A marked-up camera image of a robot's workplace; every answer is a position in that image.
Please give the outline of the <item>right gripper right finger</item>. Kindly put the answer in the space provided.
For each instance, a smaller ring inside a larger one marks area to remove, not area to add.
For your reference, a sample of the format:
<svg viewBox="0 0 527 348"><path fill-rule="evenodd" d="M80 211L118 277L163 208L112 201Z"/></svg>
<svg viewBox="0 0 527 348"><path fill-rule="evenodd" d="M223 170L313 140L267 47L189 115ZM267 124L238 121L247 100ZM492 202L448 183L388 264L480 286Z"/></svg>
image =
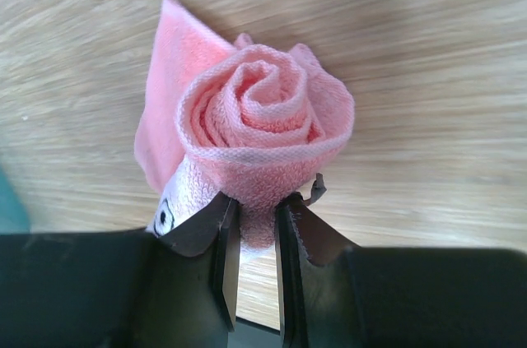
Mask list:
<svg viewBox="0 0 527 348"><path fill-rule="evenodd" d="M275 216L285 347L525 346L525 253L362 247L300 193Z"/></svg>

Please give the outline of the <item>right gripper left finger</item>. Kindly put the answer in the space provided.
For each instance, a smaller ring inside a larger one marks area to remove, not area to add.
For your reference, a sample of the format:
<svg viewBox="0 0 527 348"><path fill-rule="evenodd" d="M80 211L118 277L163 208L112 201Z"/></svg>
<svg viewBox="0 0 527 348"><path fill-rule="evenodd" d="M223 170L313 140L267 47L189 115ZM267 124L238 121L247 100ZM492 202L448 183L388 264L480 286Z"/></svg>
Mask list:
<svg viewBox="0 0 527 348"><path fill-rule="evenodd" d="M236 324L239 203L170 233L5 234L4 347L224 347Z"/></svg>

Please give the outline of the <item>pink bunny towel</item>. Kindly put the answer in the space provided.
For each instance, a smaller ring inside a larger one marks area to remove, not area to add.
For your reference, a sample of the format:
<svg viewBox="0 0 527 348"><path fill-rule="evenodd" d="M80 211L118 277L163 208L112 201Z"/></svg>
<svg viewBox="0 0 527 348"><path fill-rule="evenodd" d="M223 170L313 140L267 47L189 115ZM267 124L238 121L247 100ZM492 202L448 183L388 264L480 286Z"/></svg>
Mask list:
<svg viewBox="0 0 527 348"><path fill-rule="evenodd" d="M345 147L354 106L306 45L228 42L163 0L134 142L160 195L148 230L165 235L225 193L241 206L243 254L270 248L275 207Z"/></svg>

